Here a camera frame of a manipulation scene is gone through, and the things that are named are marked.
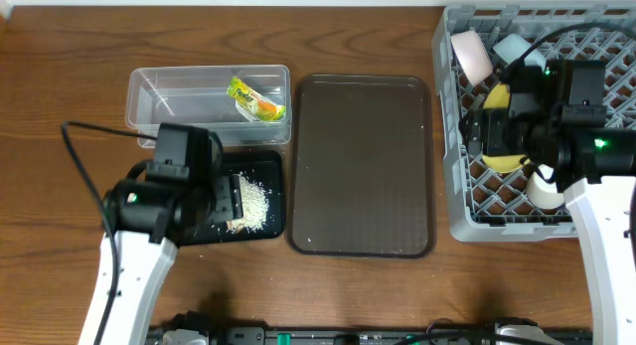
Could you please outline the rice food waste pile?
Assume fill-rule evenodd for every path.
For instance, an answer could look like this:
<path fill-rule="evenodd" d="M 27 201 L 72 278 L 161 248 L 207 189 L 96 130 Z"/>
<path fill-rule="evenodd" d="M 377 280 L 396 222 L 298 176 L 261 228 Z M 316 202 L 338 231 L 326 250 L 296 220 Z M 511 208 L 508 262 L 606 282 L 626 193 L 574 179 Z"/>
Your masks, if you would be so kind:
<path fill-rule="evenodd" d="M 244 173 L 238 174 L 242 216 L 236 220 L 227 221 L 228 233 L 238 234 L 242 231 L 256 233 L 264 230 L 270 191 L 259 182 L 252 180 Z"/>

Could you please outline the yellow plate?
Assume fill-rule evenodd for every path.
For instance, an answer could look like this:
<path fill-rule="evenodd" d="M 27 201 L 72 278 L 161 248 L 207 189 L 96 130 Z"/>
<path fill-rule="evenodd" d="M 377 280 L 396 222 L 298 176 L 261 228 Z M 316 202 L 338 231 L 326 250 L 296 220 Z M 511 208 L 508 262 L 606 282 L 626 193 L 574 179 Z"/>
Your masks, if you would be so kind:
<path fill-rule="evenodd" d="M 497 84 L 489 92 L 484 101 L 484 109 L 507 108 L 510 102 L 510 93 L 508 87 L 503 84 Z M 499 174 L 512 173 L 521 169 L 528 163 L 525 155 L 508 155 L 508 156 L 487 156 L 483 155 L 482 159 L 486 166 Z"/>

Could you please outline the white cup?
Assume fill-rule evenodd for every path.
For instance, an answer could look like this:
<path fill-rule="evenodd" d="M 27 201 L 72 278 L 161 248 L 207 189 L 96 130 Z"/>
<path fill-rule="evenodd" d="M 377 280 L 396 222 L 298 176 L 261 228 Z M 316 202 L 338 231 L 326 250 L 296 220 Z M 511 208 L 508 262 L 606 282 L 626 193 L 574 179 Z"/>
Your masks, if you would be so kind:
<path fill-rule="evenodd" d="M 506 64 L 510 64 L 520 57 L 531 44 L 517 34 L 508 35 L 501 42 L 497 43 L 493 50 Z M 524 59 L 526 66 L 538 66 L 544 71 L 546 69 L 546 58 L 538 51 L 531 51 Z"/>

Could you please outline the pink bowl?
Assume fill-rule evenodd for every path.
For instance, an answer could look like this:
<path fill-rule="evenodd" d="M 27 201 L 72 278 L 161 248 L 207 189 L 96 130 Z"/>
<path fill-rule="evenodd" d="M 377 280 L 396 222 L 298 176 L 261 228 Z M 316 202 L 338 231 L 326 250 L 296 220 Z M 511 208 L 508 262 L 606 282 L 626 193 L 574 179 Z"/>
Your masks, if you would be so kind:
<path fill-rule="evenodd" d="M 457 62 L 472 86 L 478 86 L 493 73 L 488 52 L 475 31 L 452 35 L 450 41 Z"/>

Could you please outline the green yellow snack wrapper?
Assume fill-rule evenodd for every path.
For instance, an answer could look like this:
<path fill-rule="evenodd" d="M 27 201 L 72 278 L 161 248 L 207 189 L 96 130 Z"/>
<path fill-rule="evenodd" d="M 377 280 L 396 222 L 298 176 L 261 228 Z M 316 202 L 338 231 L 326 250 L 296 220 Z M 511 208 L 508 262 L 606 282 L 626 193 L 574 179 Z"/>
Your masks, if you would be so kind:
<path fill-rule="evenodd" d="M 259 121 L 277 121 L 286 113 L 286 107 L 283 104 L 266 98 L 238 77 L 232 77 L 227 94 L 242 110 Z"/>

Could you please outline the light blue bowl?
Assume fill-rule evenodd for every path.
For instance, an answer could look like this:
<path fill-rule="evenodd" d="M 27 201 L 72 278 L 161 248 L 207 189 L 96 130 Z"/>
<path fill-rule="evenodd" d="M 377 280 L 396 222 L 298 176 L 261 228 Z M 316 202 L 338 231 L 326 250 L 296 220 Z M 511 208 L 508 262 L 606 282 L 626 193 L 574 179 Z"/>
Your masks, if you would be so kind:
<path fill-rule="evenodd" d="M 529 178 L 526 185 L 526 195 L 529 201 L 540 209 L 553 210 L 564 204 L 564 195 L 557 191 L 555 183 L 548 183 L 539 173 L 547 179 L 553 176 L 554 170 L 547 165 L 540 165 Z"/>

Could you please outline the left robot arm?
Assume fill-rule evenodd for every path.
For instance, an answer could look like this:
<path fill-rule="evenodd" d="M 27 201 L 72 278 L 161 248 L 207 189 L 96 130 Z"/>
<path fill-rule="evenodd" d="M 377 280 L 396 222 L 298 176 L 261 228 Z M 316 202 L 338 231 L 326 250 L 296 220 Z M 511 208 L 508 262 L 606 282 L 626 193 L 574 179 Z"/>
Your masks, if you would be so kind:
<path fill-rule="evenodd" d="M 151 139 L 153 157 L 104 195 L 68 149 L 104 230 L 82 344 L 144 343 L 179 248 L 205 243 L 212 227 L 242 216 L 239 177 L 223 173 L 223 145 L 213 131 L 163 123 Z"/>

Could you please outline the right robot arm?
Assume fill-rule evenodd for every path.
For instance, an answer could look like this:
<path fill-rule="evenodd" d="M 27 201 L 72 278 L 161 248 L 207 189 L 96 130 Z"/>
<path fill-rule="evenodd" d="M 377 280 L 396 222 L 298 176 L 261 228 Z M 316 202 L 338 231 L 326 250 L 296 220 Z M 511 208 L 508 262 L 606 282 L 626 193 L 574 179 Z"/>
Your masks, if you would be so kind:
<path fill-rule="evenodd" d="M 635 133 L 605 125 L 605 64 L 522 59 L 500 72 L 504 108 L 460 122 L 469 153 L 519 155 L 552 168 L 578 233 L 596 344 L 635 341 Z"/>

